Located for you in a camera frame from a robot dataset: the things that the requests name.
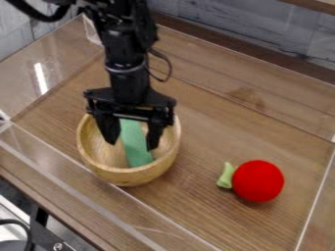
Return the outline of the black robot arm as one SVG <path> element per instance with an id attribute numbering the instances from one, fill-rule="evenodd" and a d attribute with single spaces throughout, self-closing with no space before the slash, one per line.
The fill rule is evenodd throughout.
<path id="1" fill-rule="evenodd" d="M 129 119 L 148 126 L 146 149 L 160 145 L 166 126 L 173 124 L 176 101 L 150 85 L 150 54 L 158 40 L 157 27 L 145 0 L 84 0 L 104 50 L 109 86 L 88 89 L 86 112 L 96 120 L 106 143 L 118 138 L 120 121 Z"/>

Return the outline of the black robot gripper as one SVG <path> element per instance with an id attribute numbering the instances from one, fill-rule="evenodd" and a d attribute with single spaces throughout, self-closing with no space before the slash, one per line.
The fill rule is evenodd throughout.
<path id="1" fill-rule="evenodd" d="M 156 149 L 166 126 L 173 125 L 176 100 L 150 85 L 146 64 L 130 68 L 104 65 L 109 87 L 86 89 L 86 112 L 96 119 L 106 143 L 114 144 L 120 134 L 120 120 L 148 124 L 146 150 Z"/>

